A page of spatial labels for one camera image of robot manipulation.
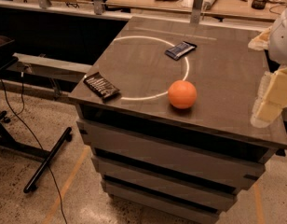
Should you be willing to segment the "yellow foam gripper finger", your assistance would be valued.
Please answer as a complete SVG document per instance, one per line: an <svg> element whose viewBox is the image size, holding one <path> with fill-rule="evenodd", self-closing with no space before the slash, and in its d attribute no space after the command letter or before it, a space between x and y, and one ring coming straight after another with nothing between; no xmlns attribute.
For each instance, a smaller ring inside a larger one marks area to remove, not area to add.
<svg viewBox="0 0 287 224"><path fill-rule="evenodd" d="M261 78L253 105L251 124L265 128L277 119L287 106L287 66L277 71L265 72Z"/></svg>
<svg viewBox="0 0 287 224"><path fill-rule="evenodd" d="M263 31L260 35L253 38L249 44L249 49L254 50L265 50L268 49L268 42L269 42L269 36L270 36L271 28L268 27Z"/></svg>

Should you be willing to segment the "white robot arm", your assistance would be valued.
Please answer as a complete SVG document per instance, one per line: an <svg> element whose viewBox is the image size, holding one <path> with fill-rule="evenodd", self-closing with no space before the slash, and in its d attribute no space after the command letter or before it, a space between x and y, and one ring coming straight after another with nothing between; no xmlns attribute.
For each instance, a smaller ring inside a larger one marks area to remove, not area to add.
<svg viewBox="0 0 287 224"><path fill-rule="evenodd" d="M280 67L273 73L265 72L260 81L251 115L251 124L257 128L270 125L287 106L287 8L249 47L254 49L260 45L262 37L267 38L263 49L268 50L270 60Z"/></svg>

